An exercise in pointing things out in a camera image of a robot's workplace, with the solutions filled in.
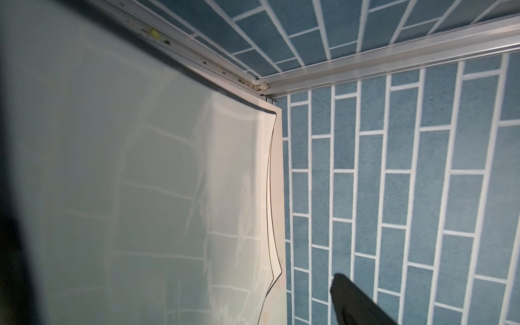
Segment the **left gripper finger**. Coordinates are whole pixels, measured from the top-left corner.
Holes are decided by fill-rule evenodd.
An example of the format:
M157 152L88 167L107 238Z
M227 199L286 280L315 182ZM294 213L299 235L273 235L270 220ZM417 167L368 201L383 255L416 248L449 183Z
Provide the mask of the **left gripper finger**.
M330 296L338 324L396 325L389 315L344 274L334 275Z

